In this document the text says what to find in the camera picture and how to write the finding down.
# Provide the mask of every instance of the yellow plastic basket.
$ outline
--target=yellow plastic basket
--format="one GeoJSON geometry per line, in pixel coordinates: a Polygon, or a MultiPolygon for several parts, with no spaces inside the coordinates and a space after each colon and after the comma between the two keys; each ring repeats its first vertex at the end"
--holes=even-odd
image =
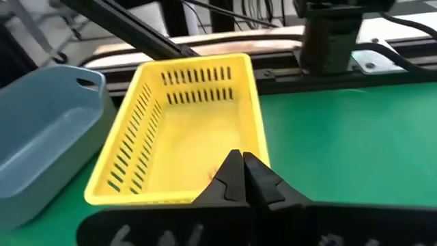
{"type": "Polygon", "coordinates": [[[85,190],[90,204],[190,203],[230,150],[268,164],[245,54],[141,65],[85,190]]]}

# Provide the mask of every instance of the robotic arm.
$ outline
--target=robotic arm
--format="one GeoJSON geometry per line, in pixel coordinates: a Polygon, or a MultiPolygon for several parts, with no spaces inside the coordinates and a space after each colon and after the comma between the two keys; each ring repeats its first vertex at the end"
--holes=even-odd
{"type": "Polygon", "coordinates": [[[309,74],[345,72],[350,63],[363,14],[387,12],[395,0],[294,0],[305,18],[300,66],[309,74]]]}

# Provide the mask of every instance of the green table surface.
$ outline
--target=green table surface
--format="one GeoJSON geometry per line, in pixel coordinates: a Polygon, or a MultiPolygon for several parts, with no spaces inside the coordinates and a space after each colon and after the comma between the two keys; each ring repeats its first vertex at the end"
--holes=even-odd
{"type": "MultiPolygon", "coordinates": [[[[313,200],[437,206],[437,83],[262,96],[273,170],[313,200]]],[[[96,158],[1,246],[75,245],[96,158]]]]}

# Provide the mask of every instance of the tray handle hole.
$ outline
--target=tray handle hole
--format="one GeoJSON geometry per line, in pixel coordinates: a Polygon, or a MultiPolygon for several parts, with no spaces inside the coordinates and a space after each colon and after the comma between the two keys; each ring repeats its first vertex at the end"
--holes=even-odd
{"type": "Polygon", "coordinates": [[[86,79],[76,79],[76,82],[81,86],[89,90],[98,91],[98,86],[92,81],[86,79]]]}

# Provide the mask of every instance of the blue plastic tray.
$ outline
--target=blue plastic tray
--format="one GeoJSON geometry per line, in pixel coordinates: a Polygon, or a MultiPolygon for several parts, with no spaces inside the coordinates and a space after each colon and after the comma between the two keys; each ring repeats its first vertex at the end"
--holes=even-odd
{"type": "Polygon", "coordinates": [[[103,75],[82,68],[37,70],[0,90],[0,230],[53,199],[99,151],[115,114],[103,75]]]}

